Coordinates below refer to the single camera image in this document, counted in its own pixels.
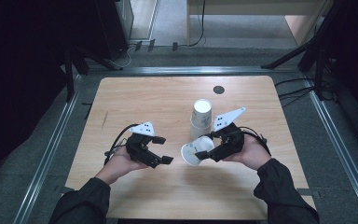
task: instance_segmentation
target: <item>white bracket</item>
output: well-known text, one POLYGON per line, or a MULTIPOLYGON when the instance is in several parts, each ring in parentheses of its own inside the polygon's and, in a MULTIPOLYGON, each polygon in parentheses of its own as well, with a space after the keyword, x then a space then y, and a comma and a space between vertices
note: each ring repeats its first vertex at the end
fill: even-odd
POLYGON ((143 135, 147 135, 147 136, 152 136, 152 137, 155 136, 154 129, 153 129, 153 124, 150 121, 130 128, 130 132, 143 134, 143 135))
POLYGON ((217 132, 226 128, 230 123, 234 122, 243 112, 245 112, 246 108, 241 107, 240 109, 236 109, 226 114, 218 115, 214 118, 213 131, 217 132))

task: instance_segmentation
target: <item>table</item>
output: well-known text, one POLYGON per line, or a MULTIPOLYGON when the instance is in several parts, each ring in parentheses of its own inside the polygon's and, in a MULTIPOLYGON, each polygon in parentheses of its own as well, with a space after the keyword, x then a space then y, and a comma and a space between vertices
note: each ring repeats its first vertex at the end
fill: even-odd
MULTIPOLYGON (((307 41, 319 18, 333 0, 208 0, 205 15, 285 15, 300 46, 307 41)), ((190 15, 202 15, 203 0, 187 0, 187 44, 190 44, 190 15)))
MULTIPOLYGON (((189 166, 181 147, 190 142, 194 102, 213 105, 213 117, 247 108, 235 123, 268 139, 300 189, 308 184, 272 79, 257 77, 108 77, 101 81, 66 187, 80 189, 102 168, 104 152, 128 125, 152 121, 164 145, 149 144, 172 164, 134 171, 112 185, 109 217, 162 219, 266 219, 267 206, 253 195, 256 172, 235 162, 203 161, 189 166), (222 86, 222 94, 213 92, 222 86)), ((304 199, 314 207, 310 196, 304 199)))

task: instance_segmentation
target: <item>person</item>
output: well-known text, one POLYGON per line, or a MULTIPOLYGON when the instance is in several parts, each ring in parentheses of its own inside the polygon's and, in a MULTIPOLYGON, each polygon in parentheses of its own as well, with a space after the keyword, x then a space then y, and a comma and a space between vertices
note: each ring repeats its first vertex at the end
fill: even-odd
MULTIPOLYGON (((240 162, 257 171, 260 183, 255 197, 268 205, 268 223, 319 223, 316 210, 296 191, 289 169, 271 158, 250 135, 245 135, 242 151, 223 161, 240 162)), ((109 208, 110 185, 127 173, 147 166, 132 161, 125 147, 80 190, 64 194, 58 201, 49 223, 104 223, 109 208)))

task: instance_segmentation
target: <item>paper cup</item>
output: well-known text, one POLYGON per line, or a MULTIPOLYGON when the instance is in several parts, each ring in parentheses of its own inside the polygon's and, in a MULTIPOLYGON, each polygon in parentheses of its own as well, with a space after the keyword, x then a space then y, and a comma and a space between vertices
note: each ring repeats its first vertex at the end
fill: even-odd
POLYGON ((190 119, 190 124, 191 124, 190 137, 191 140, 193 141, 199 138, 200 136, 211 132, 212 123, 210 123, 209 126, 206 128, 199 128, 196 125, 194 125, 192 119, 190 119))
POLYGON ((214 149, 214 143, 211 138, 202 136, 193 142, 187 143, 182 146, 182 157, 189 165, 200 165, 201 160, 197 158, 196 153, 201 151, 211 151, 214 149))
POLYGON ((191 116, 193 124, 198 128, 207 128, 212 123, 212 104, 208 100, 199 99, 194 103, 191 116))

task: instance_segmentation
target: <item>sleeve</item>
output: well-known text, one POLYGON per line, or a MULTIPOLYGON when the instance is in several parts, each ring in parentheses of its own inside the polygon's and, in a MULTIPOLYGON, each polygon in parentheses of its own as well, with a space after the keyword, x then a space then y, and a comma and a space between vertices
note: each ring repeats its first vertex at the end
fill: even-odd
POLYGON ((49 223, 105 223, 109 197, 110 187, 94 177, 60 198, 49 223))
POLYGON ((319 223, 319 216, 295 189, 289 169, 271 159, 257 170, 255 197, 268 205, 268 223, 319 223))

